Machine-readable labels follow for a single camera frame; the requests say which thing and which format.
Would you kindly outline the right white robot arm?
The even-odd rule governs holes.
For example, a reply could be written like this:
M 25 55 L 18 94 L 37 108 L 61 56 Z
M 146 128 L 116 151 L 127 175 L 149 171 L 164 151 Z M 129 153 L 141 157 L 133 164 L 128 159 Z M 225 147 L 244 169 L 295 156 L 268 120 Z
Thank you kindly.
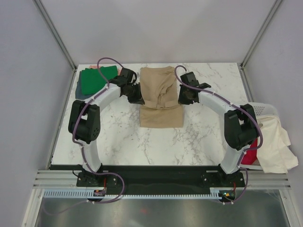
M 238 178 L 244 152 L 260 136 L 254 108 L 250 104 L 232 104 L 214 92 L 209 84 L 200 84 L 193 72 L 177 79 L 181 83 L 178 97 L 181 105 L 200 103 L 223 119 L 223 135 L 228 146 L 218 166 L 217 181 L 222 186 L 228 186 Z

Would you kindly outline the cream t shirt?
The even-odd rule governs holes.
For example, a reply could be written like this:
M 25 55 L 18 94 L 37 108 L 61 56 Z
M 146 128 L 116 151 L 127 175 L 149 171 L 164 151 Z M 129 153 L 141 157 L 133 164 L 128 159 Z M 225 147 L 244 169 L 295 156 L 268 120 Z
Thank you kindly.
M 291 142 L 279 117 L 267 114 L 258 116 L 257 121 L 263 135 L 263 144 L 257 150 L 257 159 L 264 173 L 286 174 L 298 166 L 298 158 L 289 149 Z

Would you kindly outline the tan t shirt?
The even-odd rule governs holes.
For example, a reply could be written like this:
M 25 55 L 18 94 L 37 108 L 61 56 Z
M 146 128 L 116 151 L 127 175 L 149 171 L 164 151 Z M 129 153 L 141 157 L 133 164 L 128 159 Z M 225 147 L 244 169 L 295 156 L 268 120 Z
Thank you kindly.
M 144 104 L 140 107 L 142 128 L 182 128 L 184 109 L 178 103 L 174 67 L 144 67 L 140 70 L 140 86 Z

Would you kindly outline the red t shirt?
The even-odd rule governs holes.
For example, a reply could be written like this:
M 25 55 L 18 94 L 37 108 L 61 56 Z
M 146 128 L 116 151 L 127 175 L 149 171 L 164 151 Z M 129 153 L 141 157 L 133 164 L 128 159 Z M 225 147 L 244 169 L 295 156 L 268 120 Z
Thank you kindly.
M 241 164 L 243 165 L 252 165 L 257 160 L 257 149 L 258 139 L 255 139 L 254 142 L 250 145 L 252 150 L 247 151 L 244 155 Z

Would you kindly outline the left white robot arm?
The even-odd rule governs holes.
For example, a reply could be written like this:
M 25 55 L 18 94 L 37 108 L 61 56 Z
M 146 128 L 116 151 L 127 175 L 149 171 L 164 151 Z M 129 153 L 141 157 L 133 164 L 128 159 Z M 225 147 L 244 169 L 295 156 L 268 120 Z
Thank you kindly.
M 106 179 L 97 148 L 97 138 L 101 132 L 100 113 L 121 96 L 126 96 L 131 104 L 143 105 L 140 84 L 136 80 L 134 71 L 122 68 L 118 76 L 106 79 L 105 86 L 92 98 L 73 102 L 68 131 L 72 134 L 72 141 L 80 146 L 83 161 L 78 174 L 78 187 L 98 187 Z

